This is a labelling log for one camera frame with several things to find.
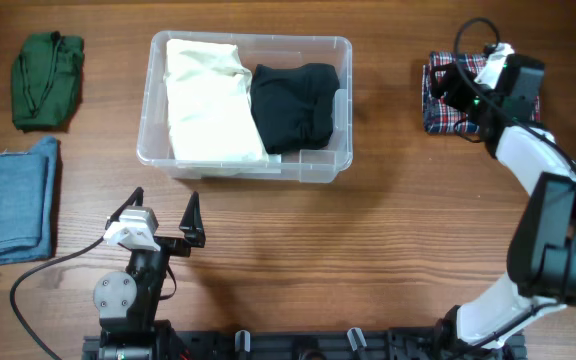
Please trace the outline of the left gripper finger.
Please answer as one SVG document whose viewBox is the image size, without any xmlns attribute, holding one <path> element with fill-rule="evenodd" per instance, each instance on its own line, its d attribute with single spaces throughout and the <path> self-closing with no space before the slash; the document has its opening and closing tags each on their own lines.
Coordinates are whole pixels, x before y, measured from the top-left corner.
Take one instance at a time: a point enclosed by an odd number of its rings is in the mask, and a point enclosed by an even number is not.
<svg viewBox="0 0 576 360">
<path fill-rule="evenodd" d="M 129 206 L 142 206 L 143 205 L 143 196 L 144 190 L 142 187 L 137 187 L 132 194 L 128 197 L 128 199 L 119 206 L 108 218 L 105 224 L 106 228 L 109 228 L 113 222 L 119 220 L 120 215 L 126 210 Z"/>
<path fill-rule="evenodd" d="M 200 211 L 199 193 L 193 192 L 182 219 L 179 229 L 184 233 L 184 242 L 188 247 L 203 248 L 206 242 L 206 234 Z"/>
</svg>

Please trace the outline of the red plaid cloth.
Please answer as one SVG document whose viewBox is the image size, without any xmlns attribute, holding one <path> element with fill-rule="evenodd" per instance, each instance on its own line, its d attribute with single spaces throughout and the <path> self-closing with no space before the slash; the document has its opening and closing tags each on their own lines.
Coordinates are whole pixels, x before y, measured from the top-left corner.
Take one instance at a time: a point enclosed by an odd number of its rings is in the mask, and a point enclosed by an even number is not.
<svg viewBox="0 0 576 360">
<path fill-rule="evenodd" d="M 431 95 L 430 70 L 434 66 L 454 62 L 454 57 L 447 51 L 432 51 L 422 73 L 422 116 L 424 130 L 428 134 L 477 134 L 479 127 L 468 120 L 468 115 L 445 104 L 444 99 Z"/>
</svg>

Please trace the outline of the cream white cloth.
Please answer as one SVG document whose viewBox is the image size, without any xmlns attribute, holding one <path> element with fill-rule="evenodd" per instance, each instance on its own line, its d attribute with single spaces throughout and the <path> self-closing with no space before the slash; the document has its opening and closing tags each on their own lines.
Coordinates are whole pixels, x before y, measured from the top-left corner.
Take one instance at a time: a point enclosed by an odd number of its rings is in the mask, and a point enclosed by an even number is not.
<svg viewBox="0 0 576 360">
<path fill-rule="evenodd" d="M 252 73 L 234 44 L 171 39 L 164 84 L 174 158 L 266 164 L 271 156 L 252 116 Z"/>
</svg>

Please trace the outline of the clear plastic storage container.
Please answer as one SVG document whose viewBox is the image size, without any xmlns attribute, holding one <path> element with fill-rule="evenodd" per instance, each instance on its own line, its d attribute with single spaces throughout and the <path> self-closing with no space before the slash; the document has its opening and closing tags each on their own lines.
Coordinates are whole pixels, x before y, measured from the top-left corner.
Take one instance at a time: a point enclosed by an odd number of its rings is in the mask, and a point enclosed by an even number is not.
<svg viewBox="0 0 576 360">
<path fill-rule="evenodd" d="M 168 101 L 163 80 L 166 43 L 171 39 L 234 44 L 239 48 L 243 66 L 250 70 L 259 64 L 276 69 L 297 68 L 308 63 L 334 66 L 340 89 L 334 97 L 334 129 L 329 144 L 320 150 L 300 150 L 282 155 L 281 172 L 275 174 L 267 172 L 267 163 L 188 162 L 175 159 L 169 140 Z M 142 164 L 157 168 L 176 179 L 224 177 L 330 183 L 353 160 L 352 69 L 352 45 L 341 36 L 160 31 L 150 43 L 137 158 Z"/>
</svg>

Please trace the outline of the black cloth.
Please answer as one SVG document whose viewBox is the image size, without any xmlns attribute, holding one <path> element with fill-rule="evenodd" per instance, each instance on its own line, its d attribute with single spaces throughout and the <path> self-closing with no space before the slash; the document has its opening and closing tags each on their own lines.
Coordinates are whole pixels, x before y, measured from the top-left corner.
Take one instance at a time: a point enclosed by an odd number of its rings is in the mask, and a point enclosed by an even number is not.
<svg viewBox="0 0 576 360">
<path fill-rule="evenodd" d="M 334 66 L 308 63 L 276 69 L 259 64 L 252 79 L 252 115 L 265 150 L 278 155 L 326 147 L 333 134 Z"/>
</svg>

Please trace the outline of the green cloth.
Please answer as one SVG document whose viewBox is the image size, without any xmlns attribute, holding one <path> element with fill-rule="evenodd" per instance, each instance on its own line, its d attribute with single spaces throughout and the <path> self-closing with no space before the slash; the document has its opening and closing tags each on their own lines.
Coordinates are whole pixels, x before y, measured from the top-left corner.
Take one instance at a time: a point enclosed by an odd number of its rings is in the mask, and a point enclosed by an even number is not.
<svg viewBox="0 0 576 360">
<path fill-rule="evenodd" d="M 80 100 L 84 59 L 80 36 L 53 31 L 26 38 L 11 67 L 16 129 L 59 129 L 72 118 Z"/>
</svg>

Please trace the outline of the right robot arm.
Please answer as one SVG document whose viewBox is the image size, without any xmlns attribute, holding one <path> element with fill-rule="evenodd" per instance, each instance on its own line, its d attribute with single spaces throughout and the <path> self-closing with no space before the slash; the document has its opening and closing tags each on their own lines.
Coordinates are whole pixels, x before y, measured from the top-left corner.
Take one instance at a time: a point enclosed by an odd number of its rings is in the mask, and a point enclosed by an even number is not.
<svg viewBox="0 0 576 360">
<path fill-rule="evenodd" d="M 504 53 L 431 60 L 423 69 L 425 101 L 462 112 L 478 129 L 476 142 L 529 196 L 504 274 L 419 337 L 436 359 L 508 358 L 527 325 L 576 306 L 576 162 L 537 120 L 544 75 L 543 62 Z"/>
</svg>

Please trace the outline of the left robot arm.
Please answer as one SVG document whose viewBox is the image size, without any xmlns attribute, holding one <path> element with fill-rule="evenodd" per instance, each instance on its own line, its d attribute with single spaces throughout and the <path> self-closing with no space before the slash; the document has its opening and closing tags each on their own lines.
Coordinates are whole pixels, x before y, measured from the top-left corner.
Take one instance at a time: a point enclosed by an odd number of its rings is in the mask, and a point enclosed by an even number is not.
<svg viewBox="0 0 576 360">
<path fill-rule="evenodd" d="M 123 271 L 104 275 L 93 291 L 101 333 L 87 338 L 84 359 L 190 359 L 192 355 L 168 320 L 158 320 L 164 281 L 175 278 L 169 261 L 189 257 L 205 246 L 199 194 L 193 192 L 179 224 L 181 237 L 158 236 L 154 211 L 143 205 L 144 190 L 136 188 L 109 216 L 102 240 L 130 252 Z"/>
</svg>

